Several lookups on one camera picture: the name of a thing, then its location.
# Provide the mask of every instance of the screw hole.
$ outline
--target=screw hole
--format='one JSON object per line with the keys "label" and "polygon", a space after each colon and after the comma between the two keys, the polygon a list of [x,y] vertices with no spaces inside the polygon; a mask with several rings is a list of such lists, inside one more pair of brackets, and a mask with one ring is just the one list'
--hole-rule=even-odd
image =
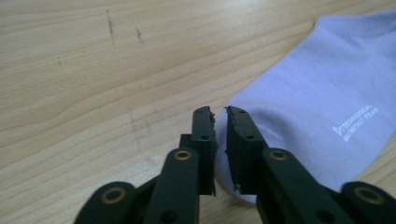
{"label": "screw hole", "polygon": [[179,151],[179,152],[175,153],[176,159],[178,159],[180,161],[188,160],[191,156],[192,155],[189,151]]}
{"label": "screw hole", "polygon": [[177,212],[173,210],[164,211],[161,215],[161,222],[163,223],[173,223],[177,220]]}
{"label": "screw hole", "polygon": [[203,134],[203,135],[201,135],[201,139],[207,140],[207,139],[209,139],[209,136],[206,134]]}
{"label": "screw hole", "polygon": [[325,210],[318,210],[317,217],[323,223],[334,223],[335,222],[335,216],[332,213],[325,211]]}

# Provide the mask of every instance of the table surface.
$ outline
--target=table surface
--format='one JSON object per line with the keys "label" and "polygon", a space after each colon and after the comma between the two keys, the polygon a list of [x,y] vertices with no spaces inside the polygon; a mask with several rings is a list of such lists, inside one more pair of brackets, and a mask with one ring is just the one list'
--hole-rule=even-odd
{"label": "table surface", "polygon": [[[72,223],[112,181],[163,166],[191,112],[216,114],[301,43],[315,19],[393,0],[1,1],[0,223]],[[358,179],[396,196],[396,137]],[[201,223],[261,223],[227,194]]]}

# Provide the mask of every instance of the scratch mark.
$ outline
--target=scratch mark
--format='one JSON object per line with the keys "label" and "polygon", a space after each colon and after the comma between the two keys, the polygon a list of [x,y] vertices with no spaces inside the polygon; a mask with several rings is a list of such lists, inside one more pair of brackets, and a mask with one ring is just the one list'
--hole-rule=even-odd
{"label": "scratch mark", "polygon": [[107,21],[108,21],[108,29],[111,35],[111,41],[113,42],[113,47],[116,47],[116,44],[114,43],[114,22],[110,19],[110,15],[109,15],[110,11],[106,10],[106,14],[107,14]]}
{"label": "scratch mark", "polygon": [[137,39],[139,39],[140,43],[144,43],[145,41],[142,38],[142,33],[140,33],[139,29],[136,28],[136,32],[137,32]]}

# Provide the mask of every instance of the wood grain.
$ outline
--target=wood grain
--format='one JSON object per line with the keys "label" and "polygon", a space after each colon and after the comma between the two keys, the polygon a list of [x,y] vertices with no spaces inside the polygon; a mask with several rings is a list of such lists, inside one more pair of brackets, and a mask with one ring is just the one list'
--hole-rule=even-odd
{"label": "wood grain", "polygon": [[[100,186],[140,186],[189,133],[304,40],[362,1],[0,2],[0,223],[72,223]],[[360,179],[396,196],[396,138]],[[201,223],[260,223],[219,188]]]}

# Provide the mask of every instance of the light blue sock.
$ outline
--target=light blue sock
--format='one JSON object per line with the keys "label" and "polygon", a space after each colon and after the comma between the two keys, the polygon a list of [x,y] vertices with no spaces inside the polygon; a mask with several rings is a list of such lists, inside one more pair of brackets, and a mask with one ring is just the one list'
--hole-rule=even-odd
{"label": "light blue sock", "polygon": [[[396,131],[396,10],[319,18],[300,46],[228,105],[245,109],[270,147],[289,150],[320,184],[339,190]],[[216,170],[233,192],[226,119],[222,111],[215,127]]]}

